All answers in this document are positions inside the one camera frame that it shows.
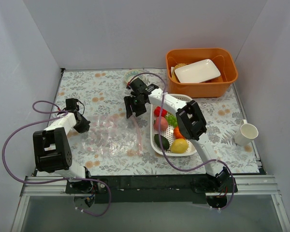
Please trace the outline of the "clear zip top bag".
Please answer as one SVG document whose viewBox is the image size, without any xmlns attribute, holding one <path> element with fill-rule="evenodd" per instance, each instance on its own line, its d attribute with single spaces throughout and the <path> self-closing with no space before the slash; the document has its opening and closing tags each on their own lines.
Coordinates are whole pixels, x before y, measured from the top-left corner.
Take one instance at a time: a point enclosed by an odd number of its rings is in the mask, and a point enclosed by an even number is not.
<svg viewBox="0 0 290 232">
<path fill-rule="evenodd" d="M 125 113 L 101 114 L 89 117 L 90 128 L 81 135 L 82 147 L 103 157 L 142 156 L 141 128 L 135 116 L 126 118 Z"/>
</svg>

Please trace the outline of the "green grapes toy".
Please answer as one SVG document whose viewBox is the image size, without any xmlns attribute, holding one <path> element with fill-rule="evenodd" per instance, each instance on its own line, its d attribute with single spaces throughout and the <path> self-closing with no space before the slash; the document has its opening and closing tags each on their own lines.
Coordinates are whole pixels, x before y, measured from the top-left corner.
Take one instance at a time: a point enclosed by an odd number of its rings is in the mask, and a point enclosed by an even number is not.
<svg viewBox="0 0 290 232">
<path fill-rule="evenodd" d="M 165 116 L 165 119 L 167 120 L 168 124 L 173 126 L 174 128 L 178 126 L 177 119 L 174 115 L 168 114 Z"/>
</svg>

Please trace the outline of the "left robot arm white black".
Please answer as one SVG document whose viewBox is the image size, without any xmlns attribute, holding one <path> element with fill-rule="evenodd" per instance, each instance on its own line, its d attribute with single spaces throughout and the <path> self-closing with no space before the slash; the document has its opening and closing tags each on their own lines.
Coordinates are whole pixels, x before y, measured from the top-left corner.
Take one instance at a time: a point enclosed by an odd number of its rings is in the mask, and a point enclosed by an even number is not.
<svg viewBox="0 0 290 232">
<path fill-rule="evenodd" d="M 67 138 L 71 129 L 84 133 L 89 128 L 90 121 L 82 115 L 68 113 L 44 130 L 34 132 L 33 147 L 37 170 L 59 174 L 71 182 L 76 182 L 76 187 L 82 193 L 89 193 L 93 189 L 93 181 L 88 178 L 88 169 L 73 161 Z"/>
</svg>

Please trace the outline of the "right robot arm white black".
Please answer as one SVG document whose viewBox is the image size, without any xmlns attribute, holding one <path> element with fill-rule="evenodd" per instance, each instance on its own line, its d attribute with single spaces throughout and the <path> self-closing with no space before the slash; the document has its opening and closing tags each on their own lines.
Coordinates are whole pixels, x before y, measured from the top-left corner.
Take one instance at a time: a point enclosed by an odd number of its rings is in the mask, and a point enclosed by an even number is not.
<svg viewBox="0 0 290 232">
<path fill-rule="evenodd" d="M 161 109 L 165 109 L 176 116 L 180 133 L 196 148 L 202 164 L 190 169 L 175 167 L 163 151 L 165 159 L 174 169 L 180 172 L 190 172 L 204 166 L 212 191 L 222 191 L 226 188 L 227 182 L 231 181 L 232 186 L 227 189 L 235 192 L 235 179 L 228 165 L 219 160 L 214 152 L 208 139 L 206 120 L 196 101 L 186 102 L 179 100 L 164 92 L 155 84 L 147 86 L 144 83 L 136 84 L 130 82 L 127 84 L 127 89 L 131 90 L 130 96 L 124 98 L 127 118 L 132 116 L 133 113 L 136 116 L 146 113 L 146 103 L 151 105 L 160 104 Z"/>
</svg>

